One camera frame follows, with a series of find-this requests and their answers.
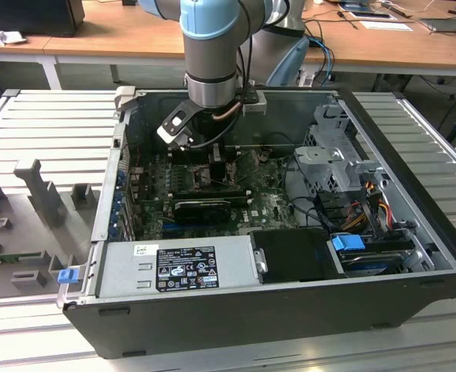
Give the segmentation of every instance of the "desk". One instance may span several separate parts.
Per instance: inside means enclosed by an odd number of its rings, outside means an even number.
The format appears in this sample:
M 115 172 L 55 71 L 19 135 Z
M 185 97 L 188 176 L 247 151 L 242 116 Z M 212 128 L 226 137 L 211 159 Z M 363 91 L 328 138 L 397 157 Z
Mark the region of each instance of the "desk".
M 314 5 L 308 0 L 305 17 L 336 9 L 336 5 Z M 421 9 L 427 0 L 397 0 L 398 4 Z M 447 17 L 456 2 L 435 2 L 417 16 Z M 183 37 L 176 22 L 145 13 L 139 6 L 123 7 L 121 2 L 84 1 L 85 20 L 73 38 L 29 36 L 29 42 L 0 47 L 0 60 L 42 64 L 52 89 L 61 89 L 58 64 L 184 65 Z M 317 19 L 340 20 L 335 12 Z M 456 76 L 456 36 L 429 34 L 419 23 L 409 23 L 413 32 L 366 29 L 359 22 L 355 30 L 347 22 L 321 23 L 326 44 L 335 54 L 335 71 L 432 74 Z M 315 22 L 309 23 L 313 33 Z M 320 50 L 309 50 L 308 71 L 322 64 Z
M 424 6 L 424 1 L 397 3 L 409 9 L 422 9 Z M 441 4 L 443 8 L 433 6 L 437 4 Z M 454 9 L 456 2 L 442 1 L 433 5 L 426 12 L 406 13 L 415 14 L 413 19 L 447 18 L 450 16 L 448 9 Z M 337 7 L 330 4 L 313 6 L 303 16 L 311 18 L 313 14 L 332 9 Z M 412 22 L 390 13 L 398 18 L 397 22 Z M 347 19 L 354 19 L 350 14 L 345 15 Z M 342 20 L 336 12 L 319 15 L 315 19 Z M 407 23 L 413 32 L 366 29 L 360 22 L 354 24 L 358 29 L 354 29 L 348 22 L 321 23 L 325 43 L 334 51 L 335 71 L 456 76 L 456 35 L 430 34 L 427 28 L 418 22 Z M 315 22 L 309 22 L 308 26 L 314 35 L 319 35 Z M 319 68 L 321 57 L 320 50 L 309 51 L 305 59 L 306 68 Z

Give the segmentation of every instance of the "blue tab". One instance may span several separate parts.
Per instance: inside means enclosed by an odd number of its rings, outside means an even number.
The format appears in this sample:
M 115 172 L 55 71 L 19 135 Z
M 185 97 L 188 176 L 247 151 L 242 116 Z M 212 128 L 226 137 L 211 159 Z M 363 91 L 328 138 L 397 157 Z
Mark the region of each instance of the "blue tab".
M 364 250 L 365 244 L 360 235 L 338 235 L 331 241 L 335 250 Z
M 59 284 L 75 284 L 78 282 L 78 274 L 80 269 L 64 269 L 59 271 L 57 283 Z

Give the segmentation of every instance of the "warning label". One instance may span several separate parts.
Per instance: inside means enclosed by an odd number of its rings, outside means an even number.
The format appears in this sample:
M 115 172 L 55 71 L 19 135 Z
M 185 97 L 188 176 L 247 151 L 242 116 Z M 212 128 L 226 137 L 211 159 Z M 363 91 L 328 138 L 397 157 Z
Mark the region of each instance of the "warning label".
M 213 246 L 157 250 L 157 291 L 218 287 L 218 266 Z

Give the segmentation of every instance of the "aluminum profile table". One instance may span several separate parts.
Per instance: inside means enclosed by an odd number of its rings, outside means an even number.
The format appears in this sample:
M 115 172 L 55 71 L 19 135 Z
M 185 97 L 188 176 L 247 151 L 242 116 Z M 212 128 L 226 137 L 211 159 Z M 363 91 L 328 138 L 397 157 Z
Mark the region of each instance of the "aluminum profile table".
M 22 95 L 34 95 L 31 99 L 38 103 L 35 95 L 42 97 L 46 94 L 22 91 Z M 89 93 L 65 91 L 54 94 L 61 96 L 51 99 L 61 102 L 62 95 L 72 95 L 75 99 L 77 95 L 81 97 Z M 94 92 L 94 95 L 106 95 L 110 101 L 113 92 Z M 444 196 L 444 190 L 456 188 L 456 152 L 437 138 L 434 130 L 408 102 L 392 95 L 363 94 L 357 97 L 437 202 L 446 208 L 448 216 L 456 216 L 456 203 L 451 203 L 456 201 L 456 193 L 446 191 Z M 1 115 L 6 101 L 11 99 L 3 98 L 0 102 L 0 122 L 9 119 Z M 109 109 L 106 115 L 107 118 L 73 119 L 75 122 L 84 120 L 99 128 L 99 120 L 111 121 L 114 113 Z M 447 203 L 444 203 L 445 198 L 450 198 Z M 14 298 L 0 305 L 0 372 L 456 371 L 456 299 L 428 306 L 397 329 L 120 360 L 99 358 L 53 301 L 50 296 Z
M 12 172 L 18 160 L 38 159 L 44 181 L 58 191 L 88 183 L 100 190 L 114 117 L 113 91 L 8 91 L 0 99 L 0 186 L 26 193 Z
M 456 150 L 406 99 L 393 93 L 355 96 L 456 228 Z M 358 141 L 373 157 L 363 137 Z

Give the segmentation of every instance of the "yellow wire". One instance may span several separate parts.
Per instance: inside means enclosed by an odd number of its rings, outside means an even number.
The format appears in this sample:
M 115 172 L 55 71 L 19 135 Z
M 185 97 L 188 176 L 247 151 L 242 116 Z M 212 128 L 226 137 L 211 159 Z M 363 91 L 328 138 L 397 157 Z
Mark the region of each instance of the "yellow wire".
M 348 223 L 346 226 L 342 227 L 343 230 L 350 229 L 353 226 L 358 225 L 361 221 L 365 219 L 365 213 L 362 213 L 358 218 Z

